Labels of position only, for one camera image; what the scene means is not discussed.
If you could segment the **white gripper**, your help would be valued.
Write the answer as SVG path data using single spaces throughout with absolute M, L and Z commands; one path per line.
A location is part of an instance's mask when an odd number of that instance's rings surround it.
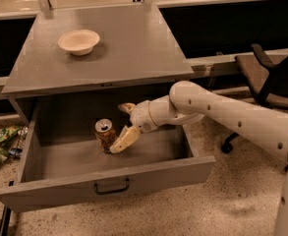
M 119 153 L 132 145 L 139 137 L 141 132 L 148 133 L 157 129 L 149 113 L 149 101 L 143 101 L 137 105 L 126 102 L 118 105 L 118 109 L 130 114 L 132 127 L 125 126 L 120 136 L 110 147 L 112 153 Z

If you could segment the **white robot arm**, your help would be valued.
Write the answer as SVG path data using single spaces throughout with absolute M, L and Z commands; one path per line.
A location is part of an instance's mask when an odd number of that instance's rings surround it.
M 288 163 L 288 114 L 212 93 L 189 81 L 174 84 L 169 93 L 138 104 L 122 103 L 130 115 L 110 151 L 118 153 L 142 133 L 163 125 L 184 125 L 206 116 Z M 281 193 L 274 236 L 288 236 L 288 172 Z

